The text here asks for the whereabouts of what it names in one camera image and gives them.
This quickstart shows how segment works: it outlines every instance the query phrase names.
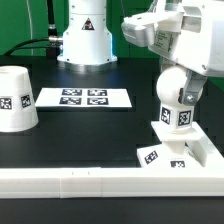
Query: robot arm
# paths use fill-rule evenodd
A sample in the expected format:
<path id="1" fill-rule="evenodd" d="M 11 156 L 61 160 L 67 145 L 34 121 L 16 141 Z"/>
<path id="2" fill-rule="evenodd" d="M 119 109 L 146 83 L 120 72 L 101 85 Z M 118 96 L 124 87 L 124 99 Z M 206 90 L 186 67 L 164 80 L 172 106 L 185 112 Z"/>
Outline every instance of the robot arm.
<path id="1" fill-rule="evenodd" d="M 158 0 L 153 10 L 125 18 L 122 31 L 127 41 L 187 68 L 179 102 L 193 106 L 208 76 L 224 76 L 224 1 L 178 2 Z"/>

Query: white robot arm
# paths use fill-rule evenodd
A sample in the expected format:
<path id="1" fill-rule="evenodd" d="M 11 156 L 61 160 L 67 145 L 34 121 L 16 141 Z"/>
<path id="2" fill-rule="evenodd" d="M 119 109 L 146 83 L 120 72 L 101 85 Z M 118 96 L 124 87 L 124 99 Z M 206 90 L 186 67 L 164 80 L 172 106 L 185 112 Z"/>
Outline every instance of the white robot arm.
<path id="1" fill-rule="evenodd" d="M 155 0 L 148 12 L 124 18 L 122 23 L 127 41 L 147 46 L 163 59 L 163 72 L 157 82 L 160 118 L 152 126 L 162 148 L 171 152 L 167 158 L 189 157 L 185 145 L 187 141 L 192 145 L 191 141 L 197 138 L 192 134 L 192 120 L 203 85 L 208 76 L 224 77 L 223 12 L 224 1 Z M 160 149 L 152 147 L 147 156 L 159 154 Z M 148 157 L 142 156 L 142 152 L 138 152 L 140 163 L 148 166 Z M 205 159 L 195 157 L 206 166 Z"/>
<path id="2" fill-rule="evenodd" d="M 181 102 L 195 105 L 206 77 L 224 76 L 223 12 L 224 1 L 159 0 L 153 12 L 125 18 L 122 30 L 127 41 L 148 46 L 150 51 L 189 70 Z"/>

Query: white platform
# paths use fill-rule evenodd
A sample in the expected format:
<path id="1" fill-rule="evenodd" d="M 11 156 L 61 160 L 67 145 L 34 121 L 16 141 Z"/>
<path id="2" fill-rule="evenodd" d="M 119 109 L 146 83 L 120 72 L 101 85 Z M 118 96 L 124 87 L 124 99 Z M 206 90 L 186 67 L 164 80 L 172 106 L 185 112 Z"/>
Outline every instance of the white platform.
<path id="1" fill-rule="evenodd" d="M 143 168 L 0 169 L 0 198 L 224 196 L 224 159 L 196 123 L 193 128 L 200 138 L 187 141 L 181 157 L 164 154 L 161 145 L 138 149 Z M 144 164 L 152 150 L 157 159 Z M 185 156 L 185 167 L 170 166 Z"/>

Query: black cable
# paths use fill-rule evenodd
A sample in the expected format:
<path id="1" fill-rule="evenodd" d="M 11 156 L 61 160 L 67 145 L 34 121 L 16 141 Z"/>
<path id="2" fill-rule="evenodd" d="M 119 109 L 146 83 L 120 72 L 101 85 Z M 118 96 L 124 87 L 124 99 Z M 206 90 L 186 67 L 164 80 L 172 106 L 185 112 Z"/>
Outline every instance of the black cable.
<path id="1" fill-rule="evenodd" d="M 4 56 L 10 56 L 14 51 L 17 50 L 27 50 L 27 49 L 48 49 L 48 48 L 58 48 L 59 46 L 40 46 L 40 47 L 18 47 L 13 48 L 10 51 L 7 51 L 7 55 L 4 54 Z"/>
<path id="2" fill-rule="evenodd" d="M 57 36 L 57 29 L 54 21 L 54 7 L 52 0 L 47 0 L 47 12 L 48 12 L 48 35 Z"/>
<path id="3" fill-rule="evenodd" d="M 47 8 L 48 8 L 48 22 L 49 22 L 49 24 L 55 24 L 52 0 L 47 0 Z"/>
<path id="4" fill-rule="evenodd" d="M 27 44 L 36 43 L 36 42 L 43 42 L 43 41 L 49 41 L 49 39 L 48 38 L 41 38 L 41 39 L 32 39 L 32 40 L 24 41 L 20 44 L 17 44 L 13 48 L 11 48 L 9 51 L 5 52 L 3 55 L 4 56 L 9 56 L 13 52 L 13 49 L 20 48 L 20 47 L 22 47 L 24 45 L 27 45 Z"/>

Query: robot logo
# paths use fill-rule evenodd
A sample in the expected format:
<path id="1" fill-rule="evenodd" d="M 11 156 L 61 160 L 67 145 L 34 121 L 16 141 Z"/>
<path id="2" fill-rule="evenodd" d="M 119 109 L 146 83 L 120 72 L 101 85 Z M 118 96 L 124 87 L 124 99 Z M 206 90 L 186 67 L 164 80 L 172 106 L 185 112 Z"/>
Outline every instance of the robot logo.
<path id="1" fill-rule="evenodd" d="M 83 25 L 82 30 L 95 30 L 89 18 L 86 20 L 85 24 Z"/>
<path id="2" fill-rule="evenodd" d="M 171 111 L 162 107 L 162 111 L 161 111 L 161 121 L 170 124 L 170 115 L 171 115 Z"/>

